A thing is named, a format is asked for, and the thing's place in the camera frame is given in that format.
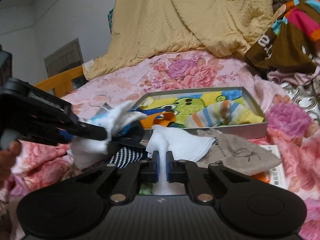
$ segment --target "pink floral bedding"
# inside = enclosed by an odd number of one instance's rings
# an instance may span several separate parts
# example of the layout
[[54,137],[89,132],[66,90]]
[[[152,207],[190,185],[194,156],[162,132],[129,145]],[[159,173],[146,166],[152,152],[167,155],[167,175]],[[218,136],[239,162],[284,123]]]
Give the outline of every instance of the pink floral bedding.
[[[307,240],[320,239],[320,128],[292,104],[279,85],[262,80],[251,71],[241,60],[217,59],[207,52],[163,54],[92,80],[64,99],[73,104],[73,111],[80,118],[88,119],[104,102],[116,106],[126,100],[138,100],[146,92],[244,86],[269,117],[268,135],[253,141],[278,145],[289,190],[304,199],[308,208],[300,235]],[[22,156],[28,156],[29,161],[21,158],[14,168],[18,178],[15,185],[22,185],[20,189],[27,186],[30,191],[54,183],[65,173],[63,167],[70,166],[71,159],[65,155],[68,146],[53,149],[26,143],[24,147]],[[54,166],[50,162],[56,159]],[[52,173],[52,167],[62,162],[65,166]]]

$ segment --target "finger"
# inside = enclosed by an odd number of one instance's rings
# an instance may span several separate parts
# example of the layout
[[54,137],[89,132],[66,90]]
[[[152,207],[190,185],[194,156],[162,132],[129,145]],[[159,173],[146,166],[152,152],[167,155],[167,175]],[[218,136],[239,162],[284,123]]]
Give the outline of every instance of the finger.
[[19,142],[19,141],[16,141],[16,142],[12,142],[10,143],[10,152],[13,156],[17,157],[19,156],[19,154],[21,153],[21,150],[22,150],[22,143]]
[[5,181],[7,180],[11,175],[10,170],[5,170],[2,167],[0,167],[0,181]]
[[0,167],[5,170],[10,170],[16,163],[16,157],[9,151],[0,151]]

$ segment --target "silver screw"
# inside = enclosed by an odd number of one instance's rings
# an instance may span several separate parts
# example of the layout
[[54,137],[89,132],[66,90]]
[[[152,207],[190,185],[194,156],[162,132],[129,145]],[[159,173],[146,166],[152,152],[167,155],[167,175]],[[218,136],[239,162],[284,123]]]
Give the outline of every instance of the silver screw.
[[209,202],[213,200],[213,196],[210,194],[200,194],[198,195],[198,200],[200,200],[201,202]]
[[114,202],[122,202],[125,201],[127,197],[123,194],[113,194],[111,195],[110,199]]

